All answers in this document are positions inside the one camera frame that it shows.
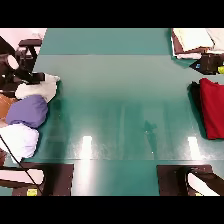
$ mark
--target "wire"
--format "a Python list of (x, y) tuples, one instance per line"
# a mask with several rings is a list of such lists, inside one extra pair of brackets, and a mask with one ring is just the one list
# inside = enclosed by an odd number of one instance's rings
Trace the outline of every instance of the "wire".
[(34, 179), (30, 176), (30, 174), (27, 172), (27, 170), (21, 165), (21, 163), (15, 158), (15, 156), (12, 154), (11, 150), (9, 149), (8, 145), (6, 144), (6, 142), (4, 141), (4, 139), (2, 138), (2, 136), (0, 135), (0, 138), (2, 140), (2, 142), (4, 143), (4, 145), (6, 146), (6, 148), (8, 149), (10, 155), (12, 156), (12, 158), (19, 164), (19, 166), (26, 172), (26, 174), (28, 175), (28, 177), (32, 180), (33, 184), (37, 187), (37, 189), (40, 191), (41, 195), (43, 195), (43, 191), (40, 189), (40, 187), (38, 186), (38, 184), (34, 181)]

